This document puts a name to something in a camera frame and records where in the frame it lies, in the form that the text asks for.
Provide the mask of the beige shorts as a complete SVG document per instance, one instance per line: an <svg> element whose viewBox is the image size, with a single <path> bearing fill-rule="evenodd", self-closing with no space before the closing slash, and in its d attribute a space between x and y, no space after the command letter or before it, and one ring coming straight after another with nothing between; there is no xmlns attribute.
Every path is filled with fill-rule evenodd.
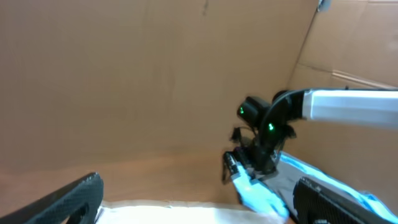
<svg viewBox="0 0 398 224"><path fill-rule="evenodd" d="M276 212L256 213L242 205L213 202L126 200L103 202L95 223L112 224L278 224Z"/></svg>

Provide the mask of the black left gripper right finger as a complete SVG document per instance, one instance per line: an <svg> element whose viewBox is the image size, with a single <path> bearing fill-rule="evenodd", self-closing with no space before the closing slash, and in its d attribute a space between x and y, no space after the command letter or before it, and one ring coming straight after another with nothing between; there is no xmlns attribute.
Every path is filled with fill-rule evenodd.
<svg viewBox="0 0 398 224"><path fill-rule="evenodd" d="M394 215L370 194L341 183L322 185L307 177L293 191L295 220L300 224L391 224Z"/></svg>

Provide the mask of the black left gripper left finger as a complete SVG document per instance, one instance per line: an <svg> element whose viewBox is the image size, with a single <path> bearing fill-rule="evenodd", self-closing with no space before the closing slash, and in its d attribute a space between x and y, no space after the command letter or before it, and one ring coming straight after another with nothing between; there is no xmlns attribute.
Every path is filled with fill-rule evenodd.
<svg viewBox="0 0 398 224"><path fill-rule="evenodd" d="M92 172L1 217L1 223L94 223L103 194L103 180Z"/></svg>

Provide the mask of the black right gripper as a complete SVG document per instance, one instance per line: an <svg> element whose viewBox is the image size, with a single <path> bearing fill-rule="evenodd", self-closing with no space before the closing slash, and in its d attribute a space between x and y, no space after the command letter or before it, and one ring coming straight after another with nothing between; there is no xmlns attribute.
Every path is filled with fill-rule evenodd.
<svg viewBox="0 0 398 224"><path fill-rule="evenodd" d="M264 136L247 126L233 128L230 141L236 147L222 156L222 183L231 182L239 173L236 162L250 174L275 174L286 140L294 138L295 131L291 126L270 126Z"/></svg>

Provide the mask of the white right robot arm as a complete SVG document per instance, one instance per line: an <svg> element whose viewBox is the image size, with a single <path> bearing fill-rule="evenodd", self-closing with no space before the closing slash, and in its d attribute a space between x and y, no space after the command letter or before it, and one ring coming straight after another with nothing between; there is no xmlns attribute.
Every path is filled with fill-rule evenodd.
<svg viewBox="0 0 398 224"><path fill-rule="evenodd" d="M236 114L254 137L244 139L240 127L233 129L230 140L237 146L223 153L221 181L224 184L238 173L239 164L251 180L275 176L286 140L297 136L290 125L292 121L302 119L397 128L397 91L349 88L282 90L271 103L258 96L247 96Z"/></svg>

